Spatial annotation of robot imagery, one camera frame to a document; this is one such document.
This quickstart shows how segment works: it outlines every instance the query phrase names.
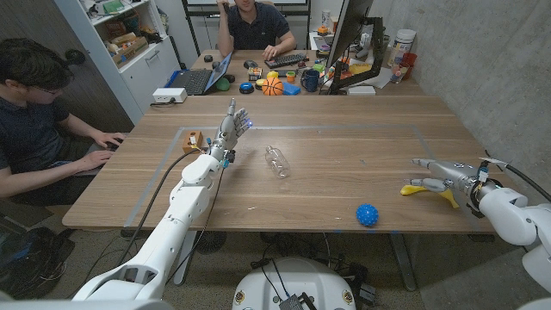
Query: man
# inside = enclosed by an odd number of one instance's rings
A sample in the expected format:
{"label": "man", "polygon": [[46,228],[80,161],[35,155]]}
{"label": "man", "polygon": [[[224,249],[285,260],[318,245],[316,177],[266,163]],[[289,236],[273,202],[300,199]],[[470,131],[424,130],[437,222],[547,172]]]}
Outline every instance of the man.
{"label": "man", "polygon": [[[254,0],[235,0],[229,15],[224,10],[228,0],[216,0],[220,10],[218,48],[222,56],[236,50],[264,50],[265,60],[290,51],[296,40],[285,17],[276,7]],[[281,43],[276,45],[276,38]]]}
{"label": "man", "polygon": [[0,197],[39,206],[72,204],[91,181],[72,176],[113,154],[85,155],[91,143],[62,138],[55,126],[106,148],[125,138],[91,127],[54,101],[71,80],[54,51],[29,39],[0,42]]}

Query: tape outline on table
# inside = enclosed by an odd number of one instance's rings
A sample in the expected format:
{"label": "tape outline on table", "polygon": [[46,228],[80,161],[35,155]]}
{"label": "tape outline on table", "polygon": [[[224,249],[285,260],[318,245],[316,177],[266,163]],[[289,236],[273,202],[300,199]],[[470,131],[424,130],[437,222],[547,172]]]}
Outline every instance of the tape outline on table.
{"label": "tape outline on table", "polygon": [[[423,147],[424,151],[427,153],[430,159],[436,159],[436,156],[432,152],[432,150],[429,148],[429,145],[424,140],[423,135],[421,134],[421,131],[419,131],[419,128],[413,124],[350,124],[350,125],[321,125],[321,126],[254,126],[251,129],[253,130],[305,130],[305,129],[357,129],[357,128],[380,128],[380,127],[401,127],[401,128],[411,128],[415,135],[417,135],[419,139],[419,143]],[[170,156],[170,153],[174,149],[174,146],[176,145],[177,141],[180,139],[180,135],[184,130],[214,130],[218,129],[217,126],[204,126],[204,127],[180,127],[178,128],[176,134],[174,135],[174,138],[172,139],[172,142],[170,143],[168,149],[164,153],[163,159],[158,164],[157,169],[153,173],[152,178],[149,180],[147,185],[145,186],[144,191],[142,192],[141,196],[139,197],[138,201],[134,205],[134,208],[132,209],[132,212],[128,215],[127,221],[124,223],[124,227],[129,227],[134,219],[136,218],[136,215],[138,214],[139,210],[141,209],[142,205],[144,204],[145,198],[147,197],[147,194],[149,194],[149,191],[152,189],[153,184],[155,181],[157,181],[158,175],[160,174],[161,170],[163,169],[164,165],[166,164],[166,161],[168,160],[168,157]],[[476,231],[480,231],[480,226],[474,219],[474,217],[469,213],[467,210],[467,206],[464,204],[460,204],[459,209],[465,215],[467,218],[467,221],[471,225],[471,227]]]}

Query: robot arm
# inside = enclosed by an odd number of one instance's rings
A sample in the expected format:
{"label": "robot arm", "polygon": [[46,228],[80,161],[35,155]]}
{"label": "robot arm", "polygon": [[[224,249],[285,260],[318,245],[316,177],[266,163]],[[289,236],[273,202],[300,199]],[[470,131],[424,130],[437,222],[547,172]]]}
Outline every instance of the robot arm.
{"label": "robot arm", "polygon": [[523,265],[551,292],[551,204],[527,207],[526,196],[488,177],[488,163],[505,163],[482,159],[485,161],[477,170],[468,164],[415,158],[412,162],[427,168],[434,178],[407,182],[437,193],[451,189],[456,201],[466,200],[473,214],[487,217],[499,237],[512,245],[531,245],[539,237],[542,244],[524,255]]}
{"label": "robot arm", "polygon": [[169,208],[138,254],[87,282],[74,301],[160,300],[170,267],[186,232],[209,202],[209,191],[219,171],[233,161],[233,147],[252,123],[247,111],[235,111],[232,99],[208,154],[202,154],[182,171],[182,180],[170,192]]}

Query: white drawer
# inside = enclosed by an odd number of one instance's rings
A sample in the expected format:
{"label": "white drawer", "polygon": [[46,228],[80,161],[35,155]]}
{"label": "white drawer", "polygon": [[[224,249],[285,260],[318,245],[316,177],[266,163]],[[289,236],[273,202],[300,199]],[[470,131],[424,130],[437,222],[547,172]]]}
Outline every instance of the white drawer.
{"label": "white drawer", "polygon": [[172,72],[178,68],[176,54],[168,37],[150,46],[147,52],[140,54],[132,64],[125,67],[122,78],[142,113],[153,102],[153,92],[158,87],[164,87]]}

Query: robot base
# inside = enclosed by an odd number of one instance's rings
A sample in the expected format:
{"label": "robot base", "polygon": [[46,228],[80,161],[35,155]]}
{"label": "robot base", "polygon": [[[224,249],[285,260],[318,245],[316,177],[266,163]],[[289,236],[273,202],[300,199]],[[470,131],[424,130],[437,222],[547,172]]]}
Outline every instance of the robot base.
{"label": "robot base", "polygon": [[[289,295],[300,296],[304,292],[310,300],[313,297],[313,305],[317,309],[356,309],[348,283],[327,266],[303,257],[282,257],[274,259],[274,262]],[[277,293],[286,300],[288,297],[274,264],[270,261],[263,268]],[[235,291],[232,309],[279,310],[279,298],[266,276],[258,268],[243,278]],[[308,309],[308,306],[303,304],[303,308]]]}

